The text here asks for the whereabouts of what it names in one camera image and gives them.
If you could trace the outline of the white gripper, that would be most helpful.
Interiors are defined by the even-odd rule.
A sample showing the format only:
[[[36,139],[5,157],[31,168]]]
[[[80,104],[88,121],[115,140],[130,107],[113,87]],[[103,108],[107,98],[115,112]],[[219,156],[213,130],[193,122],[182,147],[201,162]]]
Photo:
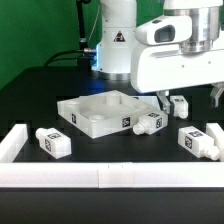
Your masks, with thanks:
[[[170,113],[169,91],[213,84],[212,106],[219,106],[224,93],[224,46],[216,43],[210,51],[182,54],[178,44],[149,47],[138,44],[131,59],[131,85],[140,93],[156,92],[162,110]]]

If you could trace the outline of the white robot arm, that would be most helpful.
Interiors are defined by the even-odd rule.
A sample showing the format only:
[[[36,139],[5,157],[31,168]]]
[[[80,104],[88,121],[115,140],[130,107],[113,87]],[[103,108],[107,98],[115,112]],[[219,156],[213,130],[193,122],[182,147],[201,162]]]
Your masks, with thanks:
[[[102,39],[93,70],[155,92],[170,109],[168,91],[210,84],[215,105],[224,94],[223,0],[165,0],[163,14],[138,26],[136,0],[99,0]]]

